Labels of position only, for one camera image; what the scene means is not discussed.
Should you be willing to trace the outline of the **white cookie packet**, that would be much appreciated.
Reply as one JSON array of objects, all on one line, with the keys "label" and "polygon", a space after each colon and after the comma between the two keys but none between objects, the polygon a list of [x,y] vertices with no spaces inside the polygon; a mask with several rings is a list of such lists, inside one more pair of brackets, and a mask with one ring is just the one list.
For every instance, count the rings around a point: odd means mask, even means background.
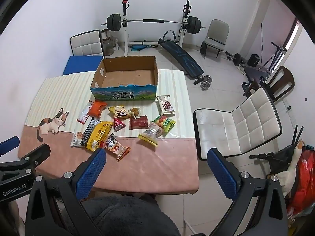
[{"label": "white cookie packet", "polygon": [[83,137],[84,137],[83,132],[81,132],[81,131],[74,132],[70,146],[75,147],[75,148],[84,147],[84,144],[82,143]]}]

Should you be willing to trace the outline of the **yellow black noodle packet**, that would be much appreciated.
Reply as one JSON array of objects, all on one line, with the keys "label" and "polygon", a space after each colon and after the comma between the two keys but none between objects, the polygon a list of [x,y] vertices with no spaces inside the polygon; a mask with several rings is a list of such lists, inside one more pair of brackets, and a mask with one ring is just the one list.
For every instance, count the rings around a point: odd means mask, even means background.
[{"label": "yellow black noodle packet", "polygon": [[84,137],[82,143],[84,144],[84,148],[92,152],[100,148],[113,125],[113,122],[93,118],[83,133]]}]

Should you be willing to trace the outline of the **orange snack packet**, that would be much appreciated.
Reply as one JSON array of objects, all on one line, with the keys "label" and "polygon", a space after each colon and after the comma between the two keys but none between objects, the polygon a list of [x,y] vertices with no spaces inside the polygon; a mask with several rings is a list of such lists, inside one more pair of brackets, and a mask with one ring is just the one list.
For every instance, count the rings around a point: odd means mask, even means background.
[{"label": "orange snack packet", "polygon": [[106,109],[107,103],[99,100],[94,100],[88,115],[95,118],[100,118],[101,113]]}]

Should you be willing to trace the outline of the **orange panda snack bag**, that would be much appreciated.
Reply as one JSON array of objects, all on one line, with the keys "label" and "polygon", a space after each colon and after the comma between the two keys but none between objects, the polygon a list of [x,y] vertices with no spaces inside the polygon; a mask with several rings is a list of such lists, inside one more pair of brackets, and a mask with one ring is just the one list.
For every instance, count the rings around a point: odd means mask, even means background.
[{"label": "orange panda snack bag", "polygon": [[107,138],[104,147],[116,156],[117,162],[120,162],[130,152],[130,148],[123,146],[114,133]]}]

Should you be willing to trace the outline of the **yellow panda crisps bag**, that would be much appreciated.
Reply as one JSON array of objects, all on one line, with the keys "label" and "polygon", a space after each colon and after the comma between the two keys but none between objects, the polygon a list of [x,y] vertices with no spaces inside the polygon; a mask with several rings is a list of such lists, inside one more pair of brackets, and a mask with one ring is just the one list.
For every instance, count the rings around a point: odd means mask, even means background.
[{"label": "yellow panda crisps bag", "polygon": [[125,109],[124,105],[116,105],[109,107],[108,110],[113,114],[114,118],[118,119],[127,119],[130,117],[130,114]]}]

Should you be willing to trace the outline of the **yellow clear snack bag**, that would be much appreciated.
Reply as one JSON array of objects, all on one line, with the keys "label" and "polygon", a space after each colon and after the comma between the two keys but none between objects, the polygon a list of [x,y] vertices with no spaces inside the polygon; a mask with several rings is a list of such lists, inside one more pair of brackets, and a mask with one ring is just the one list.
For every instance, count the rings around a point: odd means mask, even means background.
[{"label": "yellow clear snack bag", "polygon": [[160,137],[162,134],[163,129],[154,122],[150,122],[148,128],[144,132],[140,133],[138,138],[157,147],[158,137]]}]

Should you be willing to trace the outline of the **colourful candy bag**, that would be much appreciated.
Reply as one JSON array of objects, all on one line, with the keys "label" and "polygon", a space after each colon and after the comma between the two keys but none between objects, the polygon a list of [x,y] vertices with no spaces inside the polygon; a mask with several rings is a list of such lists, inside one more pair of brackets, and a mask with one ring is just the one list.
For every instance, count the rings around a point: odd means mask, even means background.
[{"label": "colourful candy bag", "polygon": [[176,124],[176,121],[165,116],[165,115],[158,115],[154,120],[153,123],[158,125],[164,132],[168,133]]}]

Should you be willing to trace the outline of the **red white flat sachet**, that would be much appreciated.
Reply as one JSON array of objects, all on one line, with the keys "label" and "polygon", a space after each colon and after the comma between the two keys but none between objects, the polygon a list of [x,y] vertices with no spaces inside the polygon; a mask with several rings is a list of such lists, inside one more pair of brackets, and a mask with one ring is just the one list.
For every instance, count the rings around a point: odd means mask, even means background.
[{"label": "red white flat sachet", "polygon": [[79,114],[79,116],[77,117],[76,121],[81,123],[81,124],[85,124],[85,122],[87,121],[89,115],[89,111],[92,108],[93,105],[93,101],[89,100],[88,103],[86,104],[86,106],[84,107],[84,109],[82,110],[82,112]]}]

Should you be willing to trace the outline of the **person's dark clothed lap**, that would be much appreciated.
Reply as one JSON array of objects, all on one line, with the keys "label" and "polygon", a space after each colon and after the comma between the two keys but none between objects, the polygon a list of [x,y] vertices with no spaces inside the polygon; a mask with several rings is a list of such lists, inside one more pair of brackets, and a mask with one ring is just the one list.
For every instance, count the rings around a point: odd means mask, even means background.
[{"label": "person's dark clothed lap", "polygon": [[125,195],[98,197],[82,202],[103,235],[180,235],[172,219],[151,197]]}]

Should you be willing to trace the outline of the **white quilted chair right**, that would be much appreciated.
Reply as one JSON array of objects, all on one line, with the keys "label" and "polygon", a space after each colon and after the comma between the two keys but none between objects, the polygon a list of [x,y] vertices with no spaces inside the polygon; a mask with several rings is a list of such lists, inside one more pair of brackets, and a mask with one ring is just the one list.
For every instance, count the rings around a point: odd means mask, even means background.
[{"label": "white quilted chair right", "polygon": [[277,110],[263,88],[233,111],[196,109],[193,124],[200,160],[206,160],[214,147],[224,157],[243,155],[283,133]]}]

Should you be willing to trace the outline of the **small red triangular packet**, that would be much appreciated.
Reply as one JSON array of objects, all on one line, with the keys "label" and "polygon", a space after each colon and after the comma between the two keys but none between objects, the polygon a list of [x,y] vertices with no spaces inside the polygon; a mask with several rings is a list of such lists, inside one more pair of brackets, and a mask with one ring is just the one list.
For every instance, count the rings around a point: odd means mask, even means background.
[{"label": "small red triangular packet", "polygon": [[118,132],[125,128],[125,124],[118,118],[114,118],[114,131]]}]

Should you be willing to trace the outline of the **brown round pastry packet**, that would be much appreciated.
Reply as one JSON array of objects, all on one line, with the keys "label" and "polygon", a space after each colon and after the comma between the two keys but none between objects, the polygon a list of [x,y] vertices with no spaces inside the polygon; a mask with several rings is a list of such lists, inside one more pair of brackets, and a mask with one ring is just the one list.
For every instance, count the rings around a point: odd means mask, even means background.
[{"label": "brown round pastry packet", "polygon": [[128,110],[128,114],[133,117],[134,119],[137,119],[141,116],[141,108],[140,107],[133,107]]}]

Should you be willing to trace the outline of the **dark wooden chair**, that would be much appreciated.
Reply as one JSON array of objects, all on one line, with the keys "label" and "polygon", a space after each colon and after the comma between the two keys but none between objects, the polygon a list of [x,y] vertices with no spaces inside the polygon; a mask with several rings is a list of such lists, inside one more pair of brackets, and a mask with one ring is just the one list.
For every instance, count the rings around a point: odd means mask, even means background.
[{"label": "dark wooden chair", "polygon": [[284,66],[280,66],[272,74],[264,73],[252,67],[246,67],[245,72],[249,83],[243,83],[243,96],[249,98],[255,91],[262,87],[273,103],[277,103],[291,92],[295,86],[294,76],[291,71]]}]

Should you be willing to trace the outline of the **chrome dumbbell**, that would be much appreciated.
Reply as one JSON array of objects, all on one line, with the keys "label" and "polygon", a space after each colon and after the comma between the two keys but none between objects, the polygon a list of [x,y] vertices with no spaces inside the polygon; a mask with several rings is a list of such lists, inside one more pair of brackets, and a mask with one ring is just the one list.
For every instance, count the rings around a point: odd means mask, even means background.
[{"label": "chrome dumbbell", "polygon": [[209,75],[205,75],[203,77],[198,76],[193,82],[194,85],[200,84],[200,87],[203,91],[207,91],[210,88],[211,83],[212,78]]}]

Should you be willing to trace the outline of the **black sit-up bench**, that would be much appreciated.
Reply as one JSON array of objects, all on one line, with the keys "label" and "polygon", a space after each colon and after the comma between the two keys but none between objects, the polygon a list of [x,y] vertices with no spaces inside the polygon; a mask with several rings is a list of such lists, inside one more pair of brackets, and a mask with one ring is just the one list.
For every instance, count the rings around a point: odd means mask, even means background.
[{"label": "black sit-up bench", "polygon": [[[173,34],[173,40],[164,39],[168,32]],[[163,37],[160,37],[158,40],[158,44],[175,58],[175,60],[181,65],[181,67],[191,79],[195,80],[194,85],[200,83],[203,80],[204,71],[199,66],[199,64],[176,43],[176,35],[174,31],[166,31]]]}]

